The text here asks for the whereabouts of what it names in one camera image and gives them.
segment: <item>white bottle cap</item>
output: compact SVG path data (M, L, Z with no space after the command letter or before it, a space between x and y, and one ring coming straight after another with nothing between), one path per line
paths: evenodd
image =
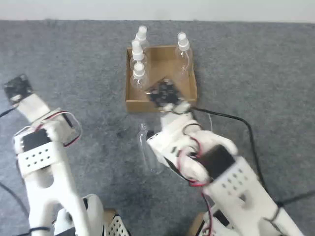
M189 49L189 41L185 33L181 32L177 35L178 47L181 51L187 51Z
M140 43L147 39L147 31L148 28L145 26L139 26L138 33L136 34L135 39L138 40Z
M139 61L134 65L133 76L138 80L144 78L144 65Z
M144 58L143 50L138 40L133 40L132 44L132 57L134 60L142 60Z

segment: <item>cardboard box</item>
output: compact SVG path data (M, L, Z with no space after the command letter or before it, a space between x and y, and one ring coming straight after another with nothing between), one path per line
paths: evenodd
M151 72L148 87L158 80L168 77L173 79L175 69L175 51L176 46L157 46L150 48ZM126 51L126 108L128 112L157 112L154 104L150 102L143 91L139 91L131 86L130 58L132 56L131 48ZM197 85L195 74L192 71L189 78L184 78L180 82L174 80L175 85L181 91L184 98L191 104L197 102Z
M200 231L202 230L204 221L203 221L203 215L205 212L199 213L193 223L190 226L190 229L188 230L186 236L198 236L200 234Z

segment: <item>white wall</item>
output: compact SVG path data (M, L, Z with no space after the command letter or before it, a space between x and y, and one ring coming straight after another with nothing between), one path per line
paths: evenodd
M47 18L315 23L315 0L0 0L0 19Z

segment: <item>robotic arm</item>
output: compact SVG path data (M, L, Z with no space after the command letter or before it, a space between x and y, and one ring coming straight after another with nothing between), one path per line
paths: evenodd
M202 130L190 105L164 79L147 91L166 114L162 131L147 142L159 162L171 168L215 205L204 215L203 229L213 236L303 236L283 208L271 199L235 144ZM198 234L205 235L203 230Z
M60 109L51 111L33 93L26 75L6 83L4 90L11 104L31 122L13 137L30 204L31 235L51 235L53 206L60 203L64 209L59 211L54 224L55 236L104 236L111 230L128 236L120 216L104 211L97 195L83 199L78 195L65 152L65 147L82 134L75 117ZM66 116L69 114L79 124L78 135Z

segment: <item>plastic bottle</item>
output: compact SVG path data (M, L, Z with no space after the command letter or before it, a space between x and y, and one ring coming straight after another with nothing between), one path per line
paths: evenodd
M192 50L185 33L177 35L178 47L175 49L176 68L175 79L188 78L192 71Z
M158 175L163 171L163 164L159 163L157 157L147 143L148 132L150 131L147 124L141 123L139 127L139 133L137 135L137 142L143 161L142 170L144 175L152 176Z
M147 56L148 61L150 61L151 57L150 57L150 44L147 40L147 31L148 28L145 26L139 26L138 32L135 36L135 40L138 40L143 51L144 54Z
M132 57L130 59L130 69L133 71L134 65L137 62L141 62L144 65L146 72L149 72L149 65L147 57L144 55L141 48L140 42L138 40L133 40L132 44Z
M147 84L148 77L144 69L144 65L143 63L137 61L134 65L131 85L138 90L143 90Z

